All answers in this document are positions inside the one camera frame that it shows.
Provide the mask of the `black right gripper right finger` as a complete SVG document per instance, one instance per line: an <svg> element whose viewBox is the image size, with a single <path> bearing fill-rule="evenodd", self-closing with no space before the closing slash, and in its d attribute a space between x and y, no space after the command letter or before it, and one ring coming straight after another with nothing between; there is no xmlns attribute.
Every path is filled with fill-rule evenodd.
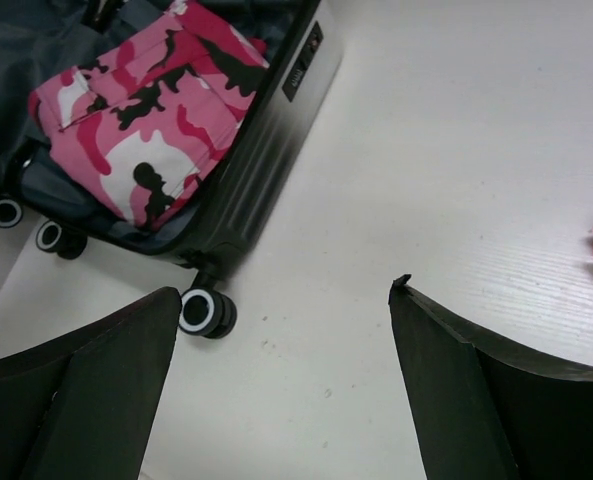
<svg viewBox="0 0 593 480"><path fill-rule="evenodd" d="M388 305L429 479L593 479L593 367L479 326L409 286Z"/></svg>

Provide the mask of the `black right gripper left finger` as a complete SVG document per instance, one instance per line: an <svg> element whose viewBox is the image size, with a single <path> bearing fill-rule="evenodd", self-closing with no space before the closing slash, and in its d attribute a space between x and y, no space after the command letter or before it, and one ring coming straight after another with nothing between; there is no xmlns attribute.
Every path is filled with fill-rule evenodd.
<svg viewBox="0 0 593 480"><path fill-rule="evenodd" d="M180 310L164 287L0 359L0 479L138 478Z"/></svg>

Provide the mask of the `pink camouflage pants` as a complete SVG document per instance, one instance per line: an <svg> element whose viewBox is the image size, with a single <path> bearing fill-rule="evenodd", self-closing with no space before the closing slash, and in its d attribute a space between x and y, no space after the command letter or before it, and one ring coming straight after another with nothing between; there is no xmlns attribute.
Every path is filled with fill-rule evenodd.
<svg viewBox="0 0 593 480"><path fill-rule="evenodd" d="M29 109L65 173L155 231L226 156L268 69L258 43L195 1L37 87Z"/></svg>

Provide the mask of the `black white astronaut suitcase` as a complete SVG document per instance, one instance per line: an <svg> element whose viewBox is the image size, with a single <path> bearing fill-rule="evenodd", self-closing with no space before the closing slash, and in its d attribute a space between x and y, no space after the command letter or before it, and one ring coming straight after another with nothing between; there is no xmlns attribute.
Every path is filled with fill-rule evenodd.
<svg viewBox="0 0 593 480"><path fill-rule="evenodd" d="M268 69L226 156L155 231L119 218L50 155L31 93L149 26L175 1L0 1L0 228L27 210L44 217L39 250L78 258L90 239L172 262L196 276L181 296L180 329L219 339L237 320L218 290L271 214L341 61L324 1L195 1L259 44Z"/></svg>

